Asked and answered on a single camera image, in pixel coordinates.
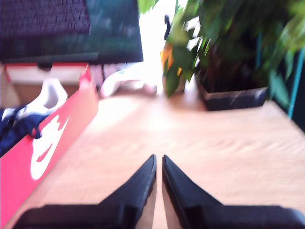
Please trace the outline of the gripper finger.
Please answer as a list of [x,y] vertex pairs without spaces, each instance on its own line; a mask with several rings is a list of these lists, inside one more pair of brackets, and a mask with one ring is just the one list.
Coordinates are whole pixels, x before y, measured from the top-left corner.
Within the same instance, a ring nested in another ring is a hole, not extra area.
[[205,211],[222,203],[194,183],[167,155],[162,157],[166,191],[183,229],[209,229]]
[[156,199],[156,155],[100,204],[100,229],[151,229]]

